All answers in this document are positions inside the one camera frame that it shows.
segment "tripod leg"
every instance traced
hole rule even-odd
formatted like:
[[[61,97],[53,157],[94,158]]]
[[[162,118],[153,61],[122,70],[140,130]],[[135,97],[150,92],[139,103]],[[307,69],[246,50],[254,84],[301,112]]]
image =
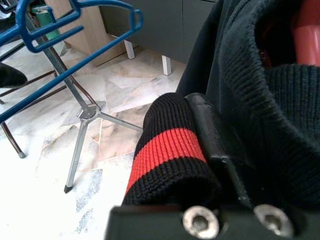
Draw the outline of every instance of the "tripod leg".
[[[20,149],[19,145],[17,144],[16,140],[14,139],[14,137],[12,136],[8,126],[6,123],[1,123],[1,127],[6,135],[6,137],[9,139],[11,145],[14,147],[15,151],[18,153],[19,157],[21,159],[24,159],[26,157],[26,155],[24,154],[24,152]]]
[[[111,116],[109,114],[101,112],[100,118],[102,118],[104,120],[108,120],[108,121],[110,121],[112,123],[115,123],[115,124],[119,124],[119,125],[121,125],[123,127],[129,128],[129,129],[132,129],[132,130],[136,130],[138,132],[142,132],[142,128],[141,127],[136,126],[136,125],[134,125],[134,124],[132,124],[130,122],[118,119],[118,118],[116,118],[114,116]]]
[[[64,187],[64,192],[66,194],[72,189],[72,186],[74,183],[74,179],[75,179],[75,175],[76,175],[76,171],[79,163],[79,158],[80,158],[82,146],[84,145],[87,129],[88,129],[88,123],[86,121],[81,120],[81,125],[80,125],[78,137],[76,139],[76,143],[74,147],[74,152],[73,152],[71,166],[69,169],[68,178],[66,180],[66,184]]]

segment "marble floor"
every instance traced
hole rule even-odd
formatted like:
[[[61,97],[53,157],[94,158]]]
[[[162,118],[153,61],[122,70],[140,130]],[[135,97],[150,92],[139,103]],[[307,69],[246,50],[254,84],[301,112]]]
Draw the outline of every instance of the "marble floor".
[[[0,54],[17,42],[0,47]],[[142,125],[150,103],[175,91],[185,65],[172,61],[172,74],[163,75],[161,55],[140,47],[135,59],[120,55],[105,64],[88,64],[74,74],[102,110]],[[69,49],[62,57],[70,67],[84,57]],[[53,69],[46,57],[25,48],[5,61],[32,79]],[[37,83],[1,100],[5,111],[43,84]],[[27,157],[20,159],[0,130],[0,239],[102,240],[109,211],[122,203],[135,145],[134,130],[96,119],[88,128],[74,188],[64,186],[80,126],[80,109],[69,90],[15,115],[6,123]]]

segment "red object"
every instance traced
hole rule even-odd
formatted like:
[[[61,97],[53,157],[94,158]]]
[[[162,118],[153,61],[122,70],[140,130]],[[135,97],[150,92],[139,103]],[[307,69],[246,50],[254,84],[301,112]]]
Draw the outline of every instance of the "red object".
[[[320,67],[320,0],[304,0],[293,28],[298,64]]]
[[[126,191],[157,166],[181,157],[195,158],[206,163],[196,134],[186,128],[174,128],[160,133],[135,157]]]

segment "blue plastic hanger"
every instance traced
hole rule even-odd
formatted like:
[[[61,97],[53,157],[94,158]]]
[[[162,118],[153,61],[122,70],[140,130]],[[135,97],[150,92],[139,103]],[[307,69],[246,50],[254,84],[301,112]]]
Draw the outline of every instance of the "blue plastic hanger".
[[[125,8],[130,11],[129,18],[130,18],[130,27],[131,29],[127,31],[126,33],[122,34],[115,40],[109,42],[106,46],[102,47],[98,51],[92,53],[90,56],[87,56],[85,59],[83,59],[81,62],[77,63],[73,67],[66,70],[64,73],[56,77],[54,80],[50,81],[34,93],[32,93],[30,96],[26,97],[24,100],[20,101],[4,113],[0,114],[0,124],[24,109],[26,106],[34,102],[36,99],[41,97],[43,94],[54,88],[56,85],[61,83],[64,79],[81,69],[83,66],[91,62],[93,59],[98,57],[99,55],[103,54],[116,44],[122,42],[123,40],[127,39],[131,35],[133,35],[136,31],[138,31],[142,25],[143,25],[143,14],[140,12],[140,10],[135,9],[132,5],[127,4],[122,1],[118,0],[70,0],[70,3],[72,5],[72,8],[74,12],[71,14],[55,19],[54,14],[52,12],[52,9],[48,8],[48,13],[50,14],[52,18],[52,23],[38,28],[36,31],[28,32],[28,29],[26,27],[26,14],[27,14],[27,7],[30,0],[20,0],[18,2],[17,8],[16,8],[16,19],[15,19],[15,26],[10,28],[9,30],[0,33],[0,46],[9,41],[10,39],[14,38],[17,35],[20,35],[23,39],[26,47],[33,53],[39,53],[43,51],[44,49],[47,49],[49,47],[52,47],[53,45],[71,37],[72,35],[75,35],[76,33],[80,32],[84,29],[83,26],[77,26],[60,36],[57,36],[49,41],[47,41],[44,44],[34,46],[33,41],[36,38],[42,37],[56,29],[59,29],[75,20],[77,20],[81,16],[81,9],[87,8],[87,7],[93,7],[93,6],[112,6],[112,7],[120,7]]]

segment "red stripe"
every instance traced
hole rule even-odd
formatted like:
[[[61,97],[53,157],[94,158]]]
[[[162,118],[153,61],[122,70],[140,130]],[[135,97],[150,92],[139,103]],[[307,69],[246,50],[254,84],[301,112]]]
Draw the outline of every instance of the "red stripe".
[[[197,136],[186,128],[174,128],[150,140],[133,161],[126,191],[146,173],[173,159],[190,157],[206,162]]]

